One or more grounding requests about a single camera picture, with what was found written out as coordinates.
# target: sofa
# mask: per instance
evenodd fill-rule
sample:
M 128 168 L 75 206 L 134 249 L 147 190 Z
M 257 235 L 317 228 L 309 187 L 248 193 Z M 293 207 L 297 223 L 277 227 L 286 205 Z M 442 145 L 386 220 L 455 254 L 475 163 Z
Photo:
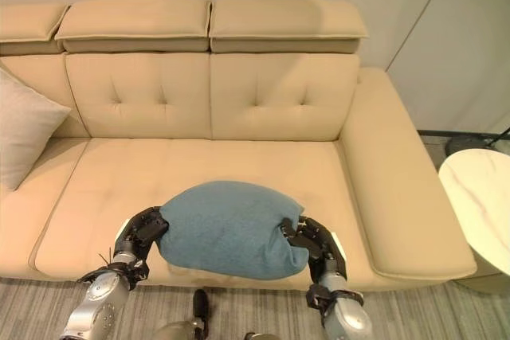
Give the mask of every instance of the sofa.
M 0 63 L 70 108 L 15 190 L 0 276 L 74 280 L 123 222 L 202 182 L 278 190 L 335 232 L 348 285 L 420 287 L 476 271 L 426 149 L 340 0 L 88 0 L 4 6 Z M 306 290 L 179 268 L 146 284 Z

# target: throw pillow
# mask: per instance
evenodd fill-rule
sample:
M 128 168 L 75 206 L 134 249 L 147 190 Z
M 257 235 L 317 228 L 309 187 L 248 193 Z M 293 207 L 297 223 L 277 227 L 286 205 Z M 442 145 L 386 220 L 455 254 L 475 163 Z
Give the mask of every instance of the throw pillow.
M 70 111 L 0 68 L 0 181 L 5 187 L 17 189 Z
M 176 266 L 251 279 L 280 279 L 308 262 L 306 248 L 292 247 L 280 224 L 297 228 L 303 207 L 263 186 L 216 181 L 192 187 L 160 210 L 168 231 L 158 241 Z

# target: teal cushion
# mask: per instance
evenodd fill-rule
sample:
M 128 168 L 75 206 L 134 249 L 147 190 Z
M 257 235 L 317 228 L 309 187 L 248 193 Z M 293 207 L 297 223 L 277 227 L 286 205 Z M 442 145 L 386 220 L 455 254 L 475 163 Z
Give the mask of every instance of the teal cushion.
M 209 182 L 161 206 L 170 227 L 158 241 L 168 263 L 251 279 L 279 279 L 304 269 L 308 250 L 290 246 L 284 218 L 297 227 L 293 199 L 244 182 Z

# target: side table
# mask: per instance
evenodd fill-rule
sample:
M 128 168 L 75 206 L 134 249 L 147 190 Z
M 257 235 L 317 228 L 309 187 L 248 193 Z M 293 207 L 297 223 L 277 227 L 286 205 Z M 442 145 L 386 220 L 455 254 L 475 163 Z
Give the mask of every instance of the side table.
M 468 149 L 450 155 L 439 178 L 478 270 L 458 279 L 474 290 L 510 293 L 510 156 Z

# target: floor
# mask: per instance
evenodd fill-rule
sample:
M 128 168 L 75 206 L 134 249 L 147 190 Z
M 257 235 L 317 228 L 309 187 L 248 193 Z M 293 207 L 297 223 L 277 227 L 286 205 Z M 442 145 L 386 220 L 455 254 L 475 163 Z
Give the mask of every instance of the floor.
M 441 137 L 422 137 L 434 165 L 445 159 Z M 85 286 L 0 278 L 0 340 L 57 339 Z M 208 290 L 211 340 L 242 340 L 248 331 L 282 340 L 324 340 L 316 311 L 297 291 Z M 138 287 L 111 340 L 140 340 L 165 323 L 188 319 L 193 290 Z M 377 340 L 510 339 L 510 295 L 485 295 L 449 282 L 409 291 L 365 294 Z
M 510 155 L 510 139 L 505 140 L 501 139 L 500 141 L 494 144 L 494 147 L 501 153 Z

